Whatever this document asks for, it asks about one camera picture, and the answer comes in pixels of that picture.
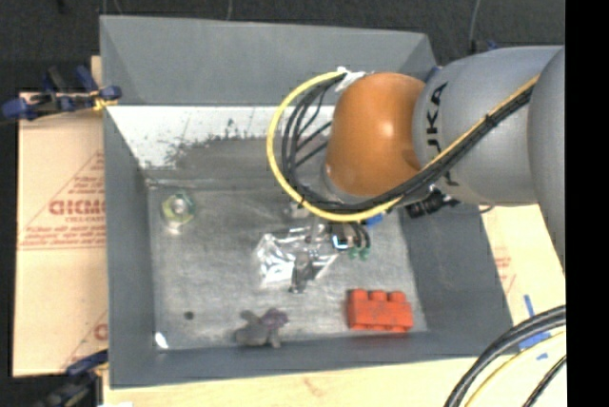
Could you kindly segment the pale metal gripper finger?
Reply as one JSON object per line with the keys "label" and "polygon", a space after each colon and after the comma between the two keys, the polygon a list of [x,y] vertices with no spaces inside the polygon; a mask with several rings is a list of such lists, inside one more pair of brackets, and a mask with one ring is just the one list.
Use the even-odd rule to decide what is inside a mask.
{"label": "pale metal gripper finger", "polygon": [[296,203],[288,207],[288,223],[291,229],[307,236],[321,236],[326,231],[325,221],[321,217]]}
{"label": "pale metal gripper finger", "polygon": [[288,291],[292,294],[303,294],[307,284],[314,281],[326,265],[327,256],[320,251],[320,245],[312,236],[305,236],[294,250]]}

